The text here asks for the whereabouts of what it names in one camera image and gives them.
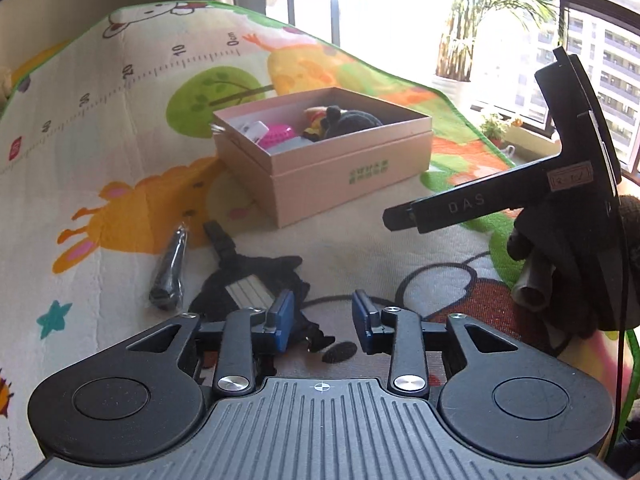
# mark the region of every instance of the play mat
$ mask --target play mat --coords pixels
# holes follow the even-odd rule
[[[431,115],[431,169],[278,230],[217,160],[212,113],[327,86]],[[345,298],[363,288],[435,320],[465,312],[552,351],[541,322],[511,301],[520,269],[505,249],[513,212],[427,235],[382,224],[385,207],[508,161],[441,94],[259,14],[210,2],[112,13],[17,83],[0,120],[0,157],[2,480],[41,460],[26,419],[41,380],[168,316],[146,295],[158,254],[185,216],[186,306],[216,269],[202,229],[216,219],[239,253],[302,257],[308,299],[320,298],[305,313],[337,341],[356,341]],[[562,357],[612,391],[615,337],[574,340]],[[632,392],[637,352],[630,333]],[[384,378],[388,362],[358,352],[331,365],[293,348],[276,367],[281,375]],[[432,381],[444,380],[442,364],[430,363]]]

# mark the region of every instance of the pink box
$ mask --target pink box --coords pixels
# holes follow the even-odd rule
[[[300,134],[308,127],[304,110],[329,105],[371,113],[384,125],[276,155],[236,129],[262,121],[289,124]],[[429,168],[433,138],[429,116],[341,88],[245,103],[215,115],[218,155],[278,227]]]

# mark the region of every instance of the cartoon tree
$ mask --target cartoon tree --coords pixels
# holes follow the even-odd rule
[[[273,85],[262,86],[248,72],[233,66],[205,70],[183,84],[169,100],[166,121],[189,137],[211,137],[212,113],[229,106],[264,99]]]

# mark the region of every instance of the white plant pot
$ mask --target white plant pot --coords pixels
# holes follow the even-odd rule
[[[468,114],[474,100],[473,83],[433,75],[431,87],[446,95],[460,113]]]

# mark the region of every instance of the metal screw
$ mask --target metal screw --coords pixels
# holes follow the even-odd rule
[[[249,379],[242,375],[228,375],[218,381],[218,387],[226,392],[240,392],[249,386]]]
[[[426,382],[417,375],[401,375],[394,380],[394,386],[405,392],[417,392],[424,388]]]

